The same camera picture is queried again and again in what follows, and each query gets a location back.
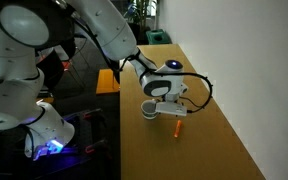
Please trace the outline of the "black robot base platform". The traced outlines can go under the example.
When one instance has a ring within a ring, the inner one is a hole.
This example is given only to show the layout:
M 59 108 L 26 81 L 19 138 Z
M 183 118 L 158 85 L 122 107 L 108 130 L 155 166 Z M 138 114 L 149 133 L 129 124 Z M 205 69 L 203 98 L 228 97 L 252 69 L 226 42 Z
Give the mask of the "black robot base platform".
M 82 180 L 87 171 L 98 178 L 111 159 L 103 111 L 81 111 L 64 119 L 75 127 L 69 144 L 52 140 L 31 157 L 24 150 L 32 135 L 27 128 L 0 131 L 0 180 Z

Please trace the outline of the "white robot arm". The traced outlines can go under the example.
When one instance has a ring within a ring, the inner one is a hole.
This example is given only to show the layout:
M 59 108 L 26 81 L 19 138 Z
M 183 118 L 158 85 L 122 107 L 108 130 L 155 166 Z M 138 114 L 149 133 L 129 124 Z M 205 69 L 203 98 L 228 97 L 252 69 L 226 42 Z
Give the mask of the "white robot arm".
M 81 33 L 105 57 L 125 59 L 135 68 L 146 95 L 161 97 L 156 110 L 176 114 L 175 101 L 186 90 L 183 66 L 168 60 L 158 68 L 136 45 L 125 19 L 109 0 L 0 0 L 0 130 L 28 127 L 29 158 L 58 154 L 75 128 L 46 102 L 36 100 L 44 73 L 35 51 L 53 48 Z

